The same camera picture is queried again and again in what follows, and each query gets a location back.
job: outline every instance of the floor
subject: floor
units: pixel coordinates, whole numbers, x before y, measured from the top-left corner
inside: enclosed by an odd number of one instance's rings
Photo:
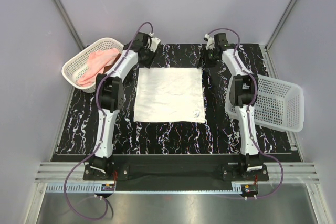
[[[259,194],[273,190],[262,185]],[[104,203],[87,198],[88,194],[69,194],[71,202],[82,214],[98,217],[104,210]],[[97,223],[272,223],[272,224],[315,224],[305,185],[285,184],[277,195],[244,201],[240,196],[228,195],[149,195],[114,194],[108,198],[114,210]],[[47,193],[41,207],[38,224],[92,223],[81,219],[69,210],[63,194]]]
[[[161,45],[154,67],[196,67],[201,45]],[[258,44],[242,44],[239,56],[248,69],[268,75]],[[114,154],[218,154],[239,153],[237,120],[225,113],[224,100],[230,72],[223,63],[203,70],[206,123],[139,123],[133,121],[139,66],[125,82],[125,104],[114,129]],[[93,150],[98,127],[98,112],[93,94],[75,89],[61,139],[55,154],[88,154]],[[286,132],[256,126],[263,151],[291,153]]]

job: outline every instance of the logo on white cloth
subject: logo on white cloth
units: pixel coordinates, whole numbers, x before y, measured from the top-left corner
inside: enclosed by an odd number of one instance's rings
[[[195,110],[195,111],[194,111],[194,117],[195,117],[195,118],[199,117],[199,111],[198,111],[198,110]]]

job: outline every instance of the white wall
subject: white wall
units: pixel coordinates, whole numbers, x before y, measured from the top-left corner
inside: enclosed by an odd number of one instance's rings
[[[237,30],[243,42],[265,44],[289,0],[62,0],[85,44],[102,37],[123,43],[151,21],[163,43],[204,42],[214,28]],[[235,42],[234,35],[228,35]]]
[[[301,85],[305,92],[299,142],[305,160],[316,165],[336,220],[335,19],[335,0],[298,0],[270,52],[279,78]]]
[[[61,67],[79,49],[52,0],[0,0],[0,223],[23,223],[49,157],[70,85]]]

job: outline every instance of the pink towel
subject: pink towel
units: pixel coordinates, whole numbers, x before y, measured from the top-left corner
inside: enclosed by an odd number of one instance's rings
[[[117,48],[92,52],[88,59],[89,69],[77,80],[77,84],[86,87],[96,82],[96,76],[104,72],[104,67],[114,63],[119,51]]]

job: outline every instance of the laundry basket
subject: laundry basket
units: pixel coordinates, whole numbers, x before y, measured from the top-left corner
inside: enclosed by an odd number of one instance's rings
[[[95,43],[65,63],[62,67],[62,75],[75,88],[83,90],[86,93],[93,93],[96,88],[95,83],[87,87],[82,87],[76,84],[76,81],[88,70],[87,61],[90,53],[112,48],[117,48],[119,52],[122,52],[123,47],[124,45],[115,39],[103,38],[97,40]]]
[[[255,124],[277,131],[301,131],[305,119],[302,88],[267,76],[258,75],[258,78]],[[225,111],[231,118],[238,119],[235,107],[231,105],[229,98],[225,102]]]

